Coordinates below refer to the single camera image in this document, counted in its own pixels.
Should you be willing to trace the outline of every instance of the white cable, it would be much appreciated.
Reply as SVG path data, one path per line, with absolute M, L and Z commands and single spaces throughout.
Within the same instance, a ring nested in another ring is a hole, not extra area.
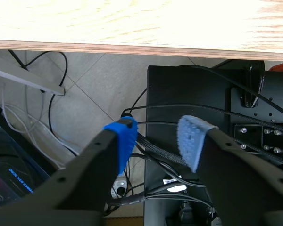
M 5 120 L 6 120 L 6 123 L 8 124 L 8 126 L 13 130 L 13 131 L 16 131 L 16 132 L 18 132 L 18 133 L 27 133 L 27 132 L 30 132 L 30 131 L 32 131 L 33 129 L 34 129 L 34 126 L 35 126 L 35 124 L 29 129 L 29 130 L 27 130 L 27 131 L 21 131 L 21 130 L 18 130 L 18 129 L 16 129 L 16 128 L 14 128 L 11 124 L 10 124 L 10 122 L 9 122 L 9 120 L 8 120 L 8 117 L 7 117 L 7 114 L 6 114 L 6 111 L 5 111 L 5 107 L 4 107 L 4 88 L 5 88 L 5 83 L 1 83 L 2 84 L 2 90 L 1 90 L 1 105 L 2 105 L 2 111 L 3 111 L 3 115 L 4 115 L 4 118 L 5 118 Z
M 22 109 L 18 108 L 17 106 L 14 106 L 14 105 L 11 105 L 11 104 L 5 104 L 5 106 L 10 106 L 10 107 L 16 108 L 17 110 L 21 111 L 22 113 L 25 113 Z M 30 118 L 34 119 L 34 120 L 37 120 L 37 119 L 35 119 L 33 116 L 31 116 L 30 114 L 29 114 L 28 116 L 29 116 Z M 76 153 L 77 155 L 79 155 L 79 153 L 76 152 L 73 148 L 71 148 L 70 146 L 64 144 L 61 140 L 59 140 L 58 138 L 56 138 L 56 136 L 52 134 L 52 132 L 50 131 L 50 129 L 49 129 L 42 121 L 38 121 L 38 123 L 41 124 L 41 125 L 49 132 L 49 134 L 50 134 L 56 141 L 58 141 L 61 145 L 63 145 L 64 147 L 69 148 L 71 151 L 73 151 L 74 153 Z
M 27 113 L 27 116 L 29 116 L 30 118 L 36 120 L 35 124 L 34 124 L 29 130 L 27 130 L 27 131 L 20 131 L 20 130 L 14 128 L 14 127 L 10 124 L 10 122 L 9 122 L 7 116 L 6 116 L 5 105 L 6 105 L 6 106 L 13 107 L 13 108 L 16 108 L 17 110 L 19 110 L 19 111 L 21 111 L 21 112 L 23 112 L 23 113 L 26 113 L 26 112 L 24 112 L 22 109 L 18 108 L 17 106 L 14 106 L 14 105 L 11 105 L 11 104 L 6 104 L 6 103 L 4 102 L 4 86 L 5 86 L 5 83 L 0 82 L 0 85 L 3 85 L 3 87 L 2 87 L 2 94 L 1 94 L 1 96 L 2 96 L 2 97 L 1 97 L 1 99 L 2 99 L 2 100 L 1 100 L 1 101 L 2 101 L 2 102 L 1 102 L 1 107 L 2 107 L 2 111 L 3 111 L 3 115 L 4 115 L 4 118 L 5 118 L 5 120 L 6 120 L 7 124 L 8 124 L 8 126 L 9 126 L 12 130 L 14 130 L 14 131 L 16 131 L 16 132 L 19 132 L 19 133 L 27 133 L 27 132 L 30 132 L 32 129 L 34 129 L 34 127 L 35 127 L 35 125 L 36 125 L 37 123 L 40 123 L 40 124 L 50 133 L 50 135 L 51 135 L 57 142 L 59 142 L 59 143 L 60 143 L 61 145 L 63 145 L 64 147 L 70 149 L 71 151 L 73 151 L 76 155 L 79 155 L 79 153 L 76 152 L 73 148 L 71 148 L 70 146 L 66 145 L 66 144 L 63 143 L 62 141 L 60 141 L 60 140 L 50 131 L 50 129 L 49 129 L 43 122 L 40 121 L 40 119 L 41 119 L 42 116 L 40 116 L 39 119 L 36 119 L 36 118 L 34 118 L 33 116 L 31 116 L 31 115 L 29 115 L 29 114 Z
M 32 143 L 35 145 L 35 147 L 36 147 L 44 156 L 46 156 L 49 160 L 51 160 L 53 163 L 55 163 L 58 168 L 61 168 L 61 166 L 63 166 L 64 164 L 62 164 L 61 162 L 59 162 L 59 161 L 57 161 L 57 160 L 51 158 L 51 157 L 50 157 L 49 155 L 47 155 L 44 151 L 42 151 L 41 148 L 38 146 L 37 142 L 35 141 L 34 137 L 31 135 L 30 132 L 28 132 L 28 129 L 27 129 L 25 123 L 19 118 L 19 116 L 18 116 L 16 113 L 14 113 L 9 107 L 5 106 L 5 108 L 8 109 L 8 110 L 19 120 L 19 122 L 23 125 L 24 129 L 26 130 L 26 133 L 28 134 L 30 140 L 31 140 Z
M 29 123 L 29 117 L 28 117 L 28 104 L 27 104 L 27 85 L 25 85 L 25 97 L 24 97 L 24 103 L 25 103 L 25 113 L 26 113 L 26 117 L 27 117 L 27 122 L 28 122 L 28 132 L 31 132 L 34 127 L 37 125 L 37 122 L 39 122 L 42 118 L 42 113 L 43 113 L 43 108 L 44 108 L 44 95 L 43 93 L 40 91 L 40 95 L 41 95 L 41 110 L 40 110 L 40 115 L 38 117 L 38 119 L 36 120 L 36 122 L 30 127 L 30 123 Z

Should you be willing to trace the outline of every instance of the floor tile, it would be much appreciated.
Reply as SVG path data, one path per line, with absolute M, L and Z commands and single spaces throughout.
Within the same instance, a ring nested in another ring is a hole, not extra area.
M 189 57 L 189 59 L 194 64 L 205 67 L 213 67 L 226 60 L 226 59 L 218 59 L 218 58 L 200 58 L 200 57 Z
M 82 75 L 91 68 L 104 54 L 102 53 L 70 53 L 65 52 L 68 61 L 67 75 L 72 81 L 77 82 Z M 61 54 L 50 53 L 47 55 L 57 66 L 64 70 L 65 60 Z
M 45 114 L 42 121 L 48 124 Z M 55 133 L 77 152 L 112 120 L 74 85 L 51 109 L 51 123 Z
M 144 182 L 145 177 L 145 160 L 141 159 L 132 169 L 130 181 L 133 186 Z
M 191 61 L 187 57 L 105 54 L 77 85 L 117 120 L 146 88 L 149 65 L 184 64 Z

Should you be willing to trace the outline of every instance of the black cable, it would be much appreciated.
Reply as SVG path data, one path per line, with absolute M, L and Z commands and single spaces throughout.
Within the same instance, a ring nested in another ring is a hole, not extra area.
M 23 69 L 25 69 L 25 70 L 27 70 L 28 71 L 28 69 L 27 69 L 27 67 L 24 65 L 24 63 L 20 60 L 20 58 L 14 53 L 14 51 L 12 51 L 12 50 L 8 50 L 9 51 L 9 53 L 14 57 L 14 59 L 18 62 L 18 64 L 20 64 L 20 66 L 23 68 Z
M 201 202 L 209 207 L 213 206 L 209 202 L 182 193 L 144 194 L 144 192 L 141 192 L 136 195 L 132 195 L 121 199 L 111 199 L 108 200 L 107 203 L 113 206 L 125 206 L 125 205 L 142 203 L 147 199 L 188 200 L 193 202 Z
M 189 201 L 196 201 L 201 202 L 209 207 L 213 207 L 213 204 L 206 202 L 201 199 L 197 199 L 195 197 L 189 196 L 187 194 L 172 194 L 172 193 L 160 193 L 160 194 L 150 194 L 145 196 L 146 199 L 177 199 L 177 200 L 189 200 Z
M 174 123 L 174 122 L 162 122 L 162 121 L 158 121 L 158 122 L 151 122 L 152 124 L 158 124 L 158 125 L 172 125 L 172 126 L 176 126 L 177 125 L 177 123 Z M 239 139 L 236 139 L 236 138 L 234 138 L 234 137 L 231 137 L 234 141 L 236 141 L 237 143 L 239 143 L 239 144 L 242 144 L 242 145 L 246 145 L 247 147 L 249 147 L 250 149 L 252 149 L 252 150 L 254 150 L 254 151 L 256 151 L 256 152 L 258 152 L 258 153 L 260 153 L 260 154 L 262 154 L 262 155 L 265 155 L 266 157 L 268 157 L 269 159 L 274 159 L 274 160 L 276 160 L 276 161 L 279 161 L 280 163 L 282 163 L 283 164 L 283 159 L 281 158 L 281 157 L 278 157 L 278 156 L 276 156 L 276 155 L 273 155 L 273 154 L 271 154 L 271 153 L 269 153 L 269 152 L 267 152 L 267 151 L 265 151 L 265 150 L 262 150 L 262 149 L 260 149 L 260 148 L 258 148 L 258 147 L 255 147 L 255 146 L 253 146 L 253 145 L 251 145 L 251 144 L 249 144 L 249 143 L 246 143 L 246 142 L 244 142 L 244 141 L 241 141 L 241 140 L 239 140 Z
M 27 70 L 27 71 L 28 71 L 27 67 L 28 67 L 29 65 L 31 65 L 33 62 L 35 62 L 35 61 L 36 61 L 38 58 L 40 58 L 41 56 L 43 56 L 43 55 L 45 55 L 45 54 L 47 54 L 47 53 L 50 53 L 50 52 L 48 52 L 48 51 L 45 51 L 45 52 L 39 54 L 37 57 L 35 57 L 33 60 L 31 60 L 31 61 L 30 61 L 29 63 L 27 63 L 26 65 L 24 65 L 23 62 L 19 59 L 19 57 L 14 53 L 14 51 L 12 51 L 12 50 L 8 50 L 8 51 L 9 51 L 9 52 L 11 53 L 11 55 L 15 58 L 15 60 L 20 64 L 20 66 L 21 66 L 22 68 L 24 68 L 25 70 Z M 62 78 L 62 80 L 61 80 L 61 82 L 60 82 L 60 84 L 59 84 L 59 86 L 62 86 L 62 84 L 63 84 L 63 82 L 64 82 L 64 79 L 65 79 L 65 77 L 66 77 L 67 70 L 68 70 L 68 60 L 67 60 L 66 55 L 65 55 L 63 52 L 58 52 L 58 53 L 60 53 L 60 54 L 64 57 L 64 59 L 65 59 L 65 64 L 66 64 L 63 78 Z M 54 132 L 53 132 L 53 130 L 52 130 L 51 118 L 50 118 L 51 105 L 52 105 L 52 101 L 53 101 L 54 97 L 55 97 L 55 94 L 52 95 L 52 97 L 51 97 L 51 99 L 50 99 L 50 103 L 49 103 L 49 108 L 48 108 L 48 124 L 49 124 L 49 129 L 50 129 L 50 131 L 51 131 L 52 134 L 58 139 L 58 137 L 54 134 Z M 69 148 L 67 148 L 67 149 L 68 149 L 74 156 L 77 156 L 77 154 L 76 154 L 75 152 L 73 152 L 73 151 L 70 150 Z
M 125 177 L 126 177 L 126 179 L 127 179 L 127 183 L 129 183 L 130 188 L 132 188 L 133 186 L 132 186 L 132 184 L 131 184 L 131 182 L 130 182 L 130 180 L 129 180 L 129 177 L 128 177 L 128 175 L 127 175 L 127 172 L 124 171 L 124 174 L 125 174 Z
M 140 100 L 140 98 L 143 96 L 143 94 L 147 91 L 147 88 L 140 94 L 140 96 L 136 99 L 132 107 L 136 105 L 136 103 Z
M 211 73 L 214 73 L 216 75 L 218 75 L 219 77 L 229 81 L 230 83 L 238 86 L 239 88 L 251 93 L 252 95 L 256 96 L 256 97 L 259 97 L 261 100 L 263 100 L 264 102 L 266 102 L 267 104 L 269 104 L 270 106 L 272 106 L 273 108 L 275 108 L 276 110 L 278 110 L 279 112 L 281 112 L 283 114 L 283 108 L 281 108 L 280 106 L 276 105 L 274 102 L 270 101 L 269 99 L 265 98 L 264 96 L 262 96 L 261 94 L 249 89 L 248 87 L 226 77 L 225 75 L 219 73 L 219 72 L 216 72 L 214 69 L 210 69 L 210 68 L 207 68 L 207 67 L 204 67 L 204 66 L 198 66 L 198 65 L 186 65 L 186 66 L 189 66 L 189 67 L 192 67 L 192 68 L 199 68 L 199 69 L 202 69 L 202 70 L 205 70 L 205 71 L 208 71 L 208 72 L 211 72 Z
M 140 184 L 138 184 L 138 185 L 135 185 L 135 186 L 133 186 L 133 189 L 135 189 L 135 188 L 137 188 L 137 187 L 140 187 L 140 186 L 143 186 L 145 183 L 140 183 Z
M 138 153 L 132 153 L 131 154 L 131 157 L 137 157 L 137 158 L 142 158 L 142 159 L 145 159 L 145 160 L 152 160 L 151 158 L 149 158 L 148 156 L 146 155 L 143 155 L 143 154 L 138 154 Z M 179 176 L 179 173 L 172 167 L 170 166 L 169 164 L 165 163 L 164 161 L 161 161 L 161 160 L 157 160 L 161 165 L 163 165 L 164 167 L 166 167 L 169 171 L 171 171 L 172 173 L 174 173 L 176 176 Z
M 117 196 L 117 198 L 119 198 L 119 196 L 118 196 L 118 194 L 117 194 L 117 192 L 116 192 L 116 190 L 114 189 L 114 187 L 113 187 L 113 186 L 112 186 L 112 189 L 113 189 L 113 191 L 114 191 L 115 195 Z
M 187 180 L 184 180 L 184 179 L 176 176 L 175 174 L 170 172 L 168 169 L 166 169 L 163 165 L 161 165 L 157 159 L 153 158 L 149 153 L 144 151 L 138 144 L 136 144 L 136 147 L 140 150 L 141 153 L 143 153 L 144 155 L 149 157 L 153 162 L 155 162 L 158 166 L 160 166 L 166 174 L 168 174 L 172 178 L 176 179 L 177 181 L 182 182 L 185 185 L 189 185 L 189 186 L 193 186 L 193 187 L 205 187 L 203 184 L 187 181 Z
M 243 114 L 238 114 L 238 113 L 235 113 L 235 112 L 230 112 L 230 111 L 226 111 L 226 110 L 223 110 L 223 109 L 220 109 L 220 108 L 206 106 L 206 105 L 196 105 L 196 104 L 148 105 L 148 106 L 127 108 L 127 109 L 125 109 L 123 111 L 123 113 L 126 112 L 126 111 L 129 111 L 131 109 L 132 110 L 137 110 L 137 109 L 155 108 L 155 107 L 197 107 L 197 108 L 203 108 L 203 109 L 208 109 L 208 110 L 212 110 L 212 111 L 216 111 L 216 112 L 221 112 L 221 113 L 228 114 L 228 115 L 237 116 L 239 118 L 243 118 L 243 119 L 247 119 L 247 120 L 256 122 L 256 123 L 261 124 L 263 126 L 267 126 L 267 127 L 270 127 L 270 128 L 279 129 L 279 130 L 283 131 L 283 127 L 282 126 L 279 126 L 279 125 L 276 125 L 276 124 L 272 124 L 272 123 L 268 123 L 268 122 L 265 122 L 265 121 L 262 121 L 262 120 L 259 120 L 259 119 L 255 119 L 255 118 L 243 115 Z

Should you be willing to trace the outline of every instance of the plywood edge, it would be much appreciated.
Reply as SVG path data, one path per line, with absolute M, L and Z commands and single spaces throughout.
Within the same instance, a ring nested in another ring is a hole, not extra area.
M 87 53 L 142 54 L 178 57 L 207 57 L 223 59 L 275 60 L 283 61 L 283 53 L 253 50 L 216 50 L 196 48 L 174 48 L 135 45 L 59 43 L 0 40 L 0 49 L 43 50 Z

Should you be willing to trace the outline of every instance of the blue gripper pad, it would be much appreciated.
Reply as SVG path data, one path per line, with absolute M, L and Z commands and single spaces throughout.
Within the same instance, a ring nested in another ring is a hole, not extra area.
M 103 128 L 117 133 L 119 175 L 123 173 L 137 140 L 137 121 L 129 116 L 122 117 L 121 119 L 132 120 L 132 127 L 129 128 L 116 121 Z
M 206 133 L 213 128 L 218 129 L 217 126 L 190 115 L 183 116 L 178 122 L 178 148 L 192 172 L 197 170 Z

